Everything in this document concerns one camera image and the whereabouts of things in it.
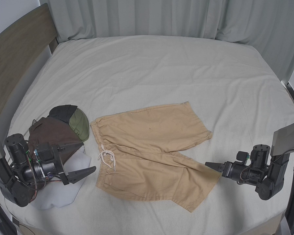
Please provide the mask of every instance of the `curtain fold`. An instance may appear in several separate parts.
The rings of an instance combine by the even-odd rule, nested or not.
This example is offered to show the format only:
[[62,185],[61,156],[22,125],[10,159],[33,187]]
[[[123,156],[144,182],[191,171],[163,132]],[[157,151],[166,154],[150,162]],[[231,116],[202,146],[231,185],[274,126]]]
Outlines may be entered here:
[[40,0],[59,42],[172,35],[251,45],[280,80],[294,69],[294,0]]

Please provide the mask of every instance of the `headboard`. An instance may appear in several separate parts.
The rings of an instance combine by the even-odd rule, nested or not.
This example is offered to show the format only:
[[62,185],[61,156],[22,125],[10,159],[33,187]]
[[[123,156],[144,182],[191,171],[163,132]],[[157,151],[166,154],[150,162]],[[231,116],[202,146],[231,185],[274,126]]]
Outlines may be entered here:
[[[13,91],[23,83],[22,78],[24,79],[36,58],[48,45],[51,53],[55,50],[58,45],[56,36],[57,31],[46,3],[0,33],[0,115],[7,107]],[[23,96],[21,95],[17,105],[13,105],[14,112]]]

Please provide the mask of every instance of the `bed frame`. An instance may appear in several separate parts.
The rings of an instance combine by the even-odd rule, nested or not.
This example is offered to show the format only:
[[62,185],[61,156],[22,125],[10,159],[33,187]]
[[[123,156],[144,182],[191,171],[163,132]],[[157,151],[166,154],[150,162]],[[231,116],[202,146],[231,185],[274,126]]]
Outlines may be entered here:
[[[32,82],[24,83],[25,80],[28,81],[24,79],[26,73],[30,72],[31,65],[48,45],[51,53],[54,52],[58,45],[57,35],[46,3],[0,33],[0,120],[10,125],[13,114]],[[20,95],[18,90],[18,100],[15,100],[13,92],[16,94],[18,87],[23,87],[23,94]],[[0,131],[1,142],[2,138],[5,138],[3,134],[8,133],[8,128],[5,126],[4,130]]]

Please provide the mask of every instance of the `mattress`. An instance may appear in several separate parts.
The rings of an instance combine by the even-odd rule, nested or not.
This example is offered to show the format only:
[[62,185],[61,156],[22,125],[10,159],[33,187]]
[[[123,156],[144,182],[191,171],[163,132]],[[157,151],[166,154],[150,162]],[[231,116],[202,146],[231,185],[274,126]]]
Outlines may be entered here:
[[[128,36],[59,44],[18,107],[9,134],[28,137],[33,119],[57,105],[77,105],[89,121],[160,104],[189,101],[213,138],[182,153],[198,162],[235,161],[238,151],[272,144],[273,132],[294,123],[294,104],[250,46],[210,39]],[[85,142],[99,168],[94,135]],[[290,156],[283,189],[263,201],[254,186],[221,178],[193,212],[172,201],[134,202],[95,187],[89,175],[74,202],[37,210],[0,203],[21,222],[51,234],[238,234],[282,212],[292,184]]]

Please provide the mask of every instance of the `brown garment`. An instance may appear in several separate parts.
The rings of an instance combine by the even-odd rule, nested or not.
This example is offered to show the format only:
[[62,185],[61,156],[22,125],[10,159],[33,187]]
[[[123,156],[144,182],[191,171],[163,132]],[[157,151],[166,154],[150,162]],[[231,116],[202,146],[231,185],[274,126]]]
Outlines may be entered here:
[[97,118],[91,123],[103,156],[96,186],[126,200],[172,200],[192,212],[220,173],[178,151],[212,138],[189,102]]
[[[80,142],[80,138],[71,127],[61,120],[53,117],[41,118],[29,128],[29,154],[33,157],[33,146],[40,143],[49,142],[49,144]],[[60,153],[60,158],[64,164],[78,149],[70,153]]]

